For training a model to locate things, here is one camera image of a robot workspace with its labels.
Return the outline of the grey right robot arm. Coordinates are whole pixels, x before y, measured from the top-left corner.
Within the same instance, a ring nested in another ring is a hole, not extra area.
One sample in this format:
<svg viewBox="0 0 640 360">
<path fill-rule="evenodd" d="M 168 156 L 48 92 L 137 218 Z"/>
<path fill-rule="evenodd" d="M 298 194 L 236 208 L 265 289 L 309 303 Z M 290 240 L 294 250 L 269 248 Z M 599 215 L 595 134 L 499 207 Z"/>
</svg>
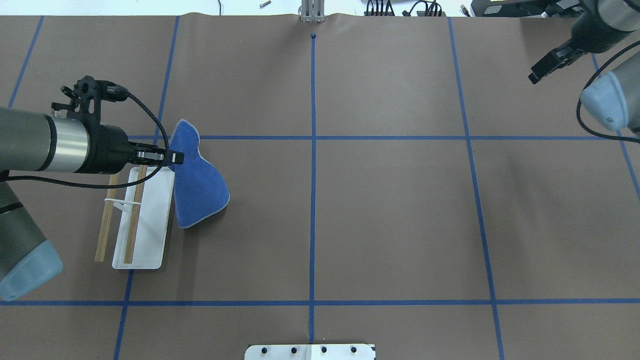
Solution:
<svg viewBox="0 0 640 360">
<path fill-rule="evenodd" d="M 637 0 L 582 0 L 583 13 L 562 45 L 547 52 L 531 67 L 528 79 L 537 84 L 558 69 L 587 54 L 602 54 L 639 30 Z M 621 142 L 639 142 L 639 55 L 631 55 L 607 70 L 638 41 L 615 53 L 586 82 L 576 104 L 579 126 L 593 136 Z"/>
</svg>

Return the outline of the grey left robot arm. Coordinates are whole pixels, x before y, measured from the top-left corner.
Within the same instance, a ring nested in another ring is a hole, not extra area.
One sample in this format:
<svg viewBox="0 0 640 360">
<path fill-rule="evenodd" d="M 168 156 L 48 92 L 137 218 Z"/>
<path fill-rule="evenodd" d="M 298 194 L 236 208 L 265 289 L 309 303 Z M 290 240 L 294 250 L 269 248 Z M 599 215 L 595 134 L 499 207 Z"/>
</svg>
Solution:
<svg viewBox="0 0 640 360">
<path fill-rule="evenodd" d="M 173 166 L 185 154 L 131 141 L 117 126 L 9 107 L 1 109 L 1 299 L 38 289 L 62 272 L 62 259 L 10 182 L 64 182 L 60 174 L 116 174 L 127 164 Z"/>
</svg>

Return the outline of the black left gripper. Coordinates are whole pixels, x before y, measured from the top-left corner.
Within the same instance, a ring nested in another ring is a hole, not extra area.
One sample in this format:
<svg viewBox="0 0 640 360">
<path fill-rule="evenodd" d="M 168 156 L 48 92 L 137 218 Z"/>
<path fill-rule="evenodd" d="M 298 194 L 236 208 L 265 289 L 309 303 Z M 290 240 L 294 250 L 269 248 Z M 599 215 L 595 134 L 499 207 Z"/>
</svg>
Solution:
<svg viewBox="0 0 640 360">
<path fill-rule="evenodd" d="M 91 132 L 87 173 L 116 174 L 134 161 L 140 166 L 180 166 L 185 161 L 185 154 L 167 152 L 153 144 L 131 143 L 128 135 L 117 126 L 98 125 Z"/>
</svg>

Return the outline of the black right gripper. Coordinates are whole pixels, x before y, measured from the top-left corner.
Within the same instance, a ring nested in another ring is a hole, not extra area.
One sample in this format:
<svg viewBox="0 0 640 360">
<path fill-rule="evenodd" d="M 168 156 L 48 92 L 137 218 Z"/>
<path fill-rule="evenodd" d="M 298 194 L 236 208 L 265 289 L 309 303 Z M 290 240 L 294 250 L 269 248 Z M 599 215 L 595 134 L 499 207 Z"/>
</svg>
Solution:
<svg viewBox="0 0 640 360">
<path fill-rule="evenodd" d="M 528 79 L 537 84 L 558 69 L 571 66 L 583 53 L 601 54 L 618 43 L 618 32 L 595 16 L 584 13 L 571 28 L 570 41 L 553 48 L 531 67 Z"/>
</svg>

